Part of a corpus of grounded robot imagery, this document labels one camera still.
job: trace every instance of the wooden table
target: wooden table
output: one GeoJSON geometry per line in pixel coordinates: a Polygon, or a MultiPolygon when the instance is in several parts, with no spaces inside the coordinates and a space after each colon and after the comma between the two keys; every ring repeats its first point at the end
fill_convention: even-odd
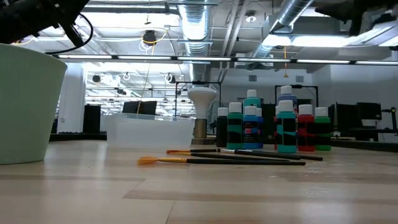
{"type": "Polygon", "coordinates": [[[398,154],[316,155],[303,167],[137,167],[165,154],[53,142],[42,162],[0,166],[0,223],[398,223],[398,154]]]}

